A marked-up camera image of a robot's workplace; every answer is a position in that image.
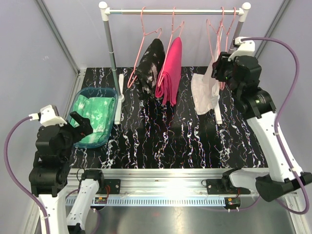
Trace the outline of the green tie-dye trousers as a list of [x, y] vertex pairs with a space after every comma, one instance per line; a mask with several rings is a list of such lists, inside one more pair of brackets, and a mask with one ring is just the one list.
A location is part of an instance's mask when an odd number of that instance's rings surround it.
[[78, 143], [80, 148], [94, 148], [107, 141], [111, 131], [111, 122], [115, 118], [114, 109], [114, 97], [78, 96], [73, 111], [77, 111], [82, 117], [89, 119], [93, 128], [93, 133]]

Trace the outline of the magenta pink trousers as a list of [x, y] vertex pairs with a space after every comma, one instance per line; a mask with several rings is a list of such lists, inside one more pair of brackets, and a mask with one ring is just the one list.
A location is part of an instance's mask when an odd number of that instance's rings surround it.
[[181, 62], [182, 62], [182, 41], [180, 37], [174, 39], [166, 56], [163, 65], [163, 80], [161, 85], [156, 86], [156, 98], [163, 97], [162, 104], [170, 102], [171, 106], [176, 105], [176, 98], [181, 80]]

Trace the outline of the black white patterned trousers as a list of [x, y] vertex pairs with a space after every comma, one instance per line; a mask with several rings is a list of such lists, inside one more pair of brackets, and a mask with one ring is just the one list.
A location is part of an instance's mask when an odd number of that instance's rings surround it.
[[149, 100], [155, 97], [156, 82], [164, 59], [163, 43], [160, 39], [154, 39], [143, 54], [135, 72], [139, 100]]

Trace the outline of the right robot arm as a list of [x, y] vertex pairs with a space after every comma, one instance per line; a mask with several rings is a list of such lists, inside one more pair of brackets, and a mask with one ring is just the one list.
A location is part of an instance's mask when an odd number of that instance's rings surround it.
[[275, 123], [276, 108], [270, 94], [259, 85], [261, 66], [251, 53], [235, 56], [221, 52], [212, 64], [211, 77], [230, 85], [234, 104], [256, 135], [265, 156], [268, 173], [233, 168], [222, 174], [226, 193], [238, 189], [256, 191], [267, 202], [278, 200], [312, 182], [310, 172], [298, 165]]

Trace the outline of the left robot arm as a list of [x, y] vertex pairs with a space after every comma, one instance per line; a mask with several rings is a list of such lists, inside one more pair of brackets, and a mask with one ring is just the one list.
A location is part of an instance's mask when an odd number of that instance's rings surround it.
[[105, 190], [103, 172], [100, 169], [85, 170], [81, 176], [78, 196], [70, 213], [66, 213], [65, 201], [70, 172], [69, 158], [72, 147], [93, 131], [90, 120], [76, 111], [70, 116], [77, 123], [68, 121], [41, 126], [37, 133], [35, 159], [29, 175], [31, 193], [39, 199], [40, 217], [46, 223], [45, 234], [83, 234], [86, 218], [96, 194]]

